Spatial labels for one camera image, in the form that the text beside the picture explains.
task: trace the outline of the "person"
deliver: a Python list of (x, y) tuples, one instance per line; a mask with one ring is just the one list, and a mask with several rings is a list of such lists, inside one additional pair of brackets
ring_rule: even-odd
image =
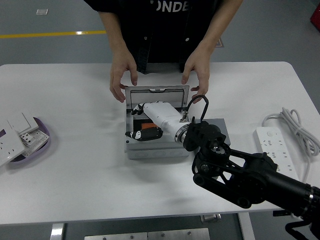
[(84, 1), (105, 27), (112, 51), (110, 91), (123, 103), (124, 72), (130, 71), (136, 86), (138, 72), (145, 74), (148, 63), (179, 63), (183, 85), (195, 71), (199, 84), (191, 89), (192, 98), (205, 95), (210, 57), (243, 0)]

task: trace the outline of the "human hand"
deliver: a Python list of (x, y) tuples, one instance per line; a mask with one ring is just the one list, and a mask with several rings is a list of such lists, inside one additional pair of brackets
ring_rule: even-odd
[(128, 49), (114, 51), (110, 70), (110, 91), (115, 99), (121, 103), (126, 100), (125, 95), (121, 91), (121, 89), (127, 87), (121, 83), (121, 78), (126, 71), (130, 71), (131, 83), (136, 86), (138, 82), (138, 72), (134, 57)]
[[(184, 85), (187, 83), (190, 72), (195, 71), (199, 80), (199, 85), (197, 87), (191, 88), (191, 91), (196, 94), (192, 96), (192, 98), (198, 95), (205, 95), (208, 92), (209, 88), (209, 77), (210, 77), (210, 53), (206, 51), (204, 47), (200, 45), (191, 53), (189, 58), (187, 59), (184, 71), (182, 74), (181, 83)], [(198, 98), (193, 103), (197, 103), (201, 100)]]

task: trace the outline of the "gray floor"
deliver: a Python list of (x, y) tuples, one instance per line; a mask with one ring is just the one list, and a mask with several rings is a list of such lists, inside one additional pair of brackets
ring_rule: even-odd
[[(319, 2), (245, 0), (222, 36), (224, 48), (217, 48), (211, 60), (288, 62), (320, 112), (320, 32), (310, 23), (310, 17)], [(48, 15), (36, 15), (37, 9), (49, 9)], [(0, 4), (0, 35), (94, 30), (103, 30), (103, 25), (97, 13), (81, 0), (2, 0)], [(110, 63), (111, 60), (112, 54), (105, 34), (0, 38), (0, 66)], [(257, 240), (293, 239), (284, 230), (285, 224), (292, 221), (290, 217), (275, 218), (271, 212), (255, 212), (250, 217)], [(0, 239), (48, 240), (51, 227), (50, 223), (0, 226)], [(235, 214), (223, 215), (222, 222), (208, 224), (202, 224), (200, 217), (196, 216), (69, 223), (65, 239), (81, 240), (87, 235), (187, 228), (209, 228), (211, 239), (242, 239)], [(303, 227), (302, 231), (309, 239), (316, 239), (307, 227)]]

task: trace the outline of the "table leg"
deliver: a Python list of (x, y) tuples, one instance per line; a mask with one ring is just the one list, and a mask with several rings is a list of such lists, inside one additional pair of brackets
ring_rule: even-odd
[(256, 240), (248, 212), (238, 213), (243, 240)]
[(54, 223), (52, 225), (50, 240), (63, 240), (64, 227), (64, 223)]

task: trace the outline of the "box lid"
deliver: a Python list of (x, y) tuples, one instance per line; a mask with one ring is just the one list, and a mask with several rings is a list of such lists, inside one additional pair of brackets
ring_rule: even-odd
[(189, 86), (129, 86), (125, 88), (126, 109), (157, 101), (170, 103), (176, 109), (187, 107)]

